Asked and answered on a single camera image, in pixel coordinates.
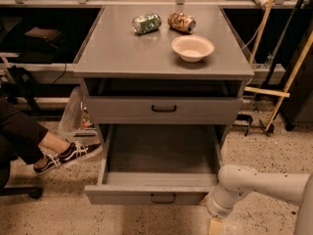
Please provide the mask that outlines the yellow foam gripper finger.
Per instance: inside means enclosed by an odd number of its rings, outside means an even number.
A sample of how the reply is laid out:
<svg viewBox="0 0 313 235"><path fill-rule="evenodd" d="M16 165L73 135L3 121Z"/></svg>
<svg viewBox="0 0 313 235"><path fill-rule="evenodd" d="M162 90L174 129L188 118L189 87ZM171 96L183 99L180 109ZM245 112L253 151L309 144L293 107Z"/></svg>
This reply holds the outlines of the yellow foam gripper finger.
<svg viewBox="0 0 313 235"><path fill-rule="evenodd" d="M220 235L223 229L221 218L214 217L209 222L208 235Z"/></svg>

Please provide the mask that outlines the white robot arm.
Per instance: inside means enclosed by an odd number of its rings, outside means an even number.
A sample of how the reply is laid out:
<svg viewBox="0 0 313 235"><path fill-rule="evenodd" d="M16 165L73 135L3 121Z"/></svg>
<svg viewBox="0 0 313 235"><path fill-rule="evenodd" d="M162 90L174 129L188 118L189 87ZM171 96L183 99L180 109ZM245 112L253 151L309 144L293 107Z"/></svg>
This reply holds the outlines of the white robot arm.
<svg viewBox="0 0 313 235"><path fill-rule="evenodd" d="M256 192L299 207L294 235L313 235L313 174L265 173L245 165L226 164L205 201L208 212L227 217L234 205Z"/></svg>

